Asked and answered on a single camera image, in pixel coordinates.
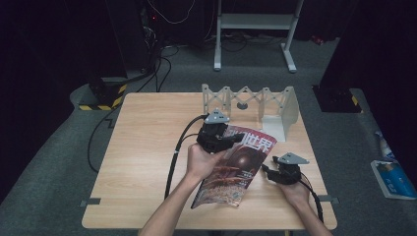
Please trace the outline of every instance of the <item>wooden table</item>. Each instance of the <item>wooden table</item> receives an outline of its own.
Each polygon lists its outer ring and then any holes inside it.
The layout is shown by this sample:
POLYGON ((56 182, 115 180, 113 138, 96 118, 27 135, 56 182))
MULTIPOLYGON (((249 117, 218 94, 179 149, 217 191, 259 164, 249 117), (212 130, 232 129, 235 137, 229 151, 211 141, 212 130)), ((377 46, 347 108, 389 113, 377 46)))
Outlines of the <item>wooden table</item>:
MULTIPOLYGON (((142 228, 162 203, 172 154, 181 133, 191 120, 203 114, 199 92, 160 92, 127 94, 101 164, 88 205, 85 228, 142 228)), ((233 114, 230 124, 259 128, 256 114, 246 112, 248 119, 233 114)), ((203 121, 197 122, 188 134, 198 133, 203 121)), ((187 147, 196 137, 182 145, 171 190, 185 173, 187 147)), ((310 179, 318 195, 327 190, 315 159, 301 115, 292 125, 286 143, 278 143, 265 164, 274 167, 271 157, 293 152, 308 160, 301 170, 310 179)), ((201 205, 190 209, 193 193, 179 219, 177 229, 206 230, 297 230, 304 229, 297 213, 283 194, 259 172, 247 190, 240 206, 201 205)), ((316 208, 313 198, 311 206, 316 208)), ((322 203, 325 225, 336 227, 330 203, 322 203)))

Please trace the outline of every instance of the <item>book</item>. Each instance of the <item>book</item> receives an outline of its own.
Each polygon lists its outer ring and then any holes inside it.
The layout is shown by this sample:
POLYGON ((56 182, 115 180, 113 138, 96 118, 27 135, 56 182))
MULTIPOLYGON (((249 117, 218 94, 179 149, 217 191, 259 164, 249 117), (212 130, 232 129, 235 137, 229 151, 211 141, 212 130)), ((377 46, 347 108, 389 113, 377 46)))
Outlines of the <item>book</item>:
POLYGON ((371 162, 378 183, 388 199, 416 200, 417 192, 396 161, 371 162))
POLYGON ((229 125, 223 137, 244 134, 203 180, 191 208, 202 204, 229 204, 238 207, 243 196, 276 144, 276 139, 261 131, 229 125))

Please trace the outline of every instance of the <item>yellow and black hazard tape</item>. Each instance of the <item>yellow and black hazard tape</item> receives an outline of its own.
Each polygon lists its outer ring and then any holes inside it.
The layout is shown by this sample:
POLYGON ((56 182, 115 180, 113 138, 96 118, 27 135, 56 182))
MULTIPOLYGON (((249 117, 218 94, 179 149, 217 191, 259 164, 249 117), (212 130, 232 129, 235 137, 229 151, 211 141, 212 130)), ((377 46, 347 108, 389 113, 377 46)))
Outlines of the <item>yellow and black hazard tape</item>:
POLYGON ((119 88, 117 96, 111 104, 79 104, 81 110, 112 110, 117 108, 122 102, 123 93, 126 90, 127 85, 119 88))

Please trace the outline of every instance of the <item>hand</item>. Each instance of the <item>hand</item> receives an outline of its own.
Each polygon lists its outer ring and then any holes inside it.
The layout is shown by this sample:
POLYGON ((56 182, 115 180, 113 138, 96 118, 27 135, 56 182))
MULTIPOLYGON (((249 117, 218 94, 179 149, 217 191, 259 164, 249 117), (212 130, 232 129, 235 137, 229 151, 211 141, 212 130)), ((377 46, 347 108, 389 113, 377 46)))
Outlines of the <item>hand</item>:
POLYGON ((297 205, 307 204, 309 202, 310 191, 301 183, 297 182, 292 185, 278 184, 278 186, 284 193, 287 201, 293 207, 296 207, 297 205))
POLYGON ((199 144, 189 146, 186 176, 201 182, 211 174, 225 154, 225 150, 216 154, 207 153, 199 144))

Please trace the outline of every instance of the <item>dark wall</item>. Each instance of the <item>dark wall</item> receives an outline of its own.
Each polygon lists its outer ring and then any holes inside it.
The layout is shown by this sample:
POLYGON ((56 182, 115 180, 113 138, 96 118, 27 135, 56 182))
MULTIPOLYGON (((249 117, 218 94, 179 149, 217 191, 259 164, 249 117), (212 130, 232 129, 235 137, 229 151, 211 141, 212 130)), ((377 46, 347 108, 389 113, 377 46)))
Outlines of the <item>dark wall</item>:
POLYGON ((70 93, 86 83, 63 30, 63 1, 0 5, 0 201, 49 136, 73 111, 70 93))
POLYGON ((417 5, 360 1, 321 81, 359 88, 394 155, 417 186, 417 5))

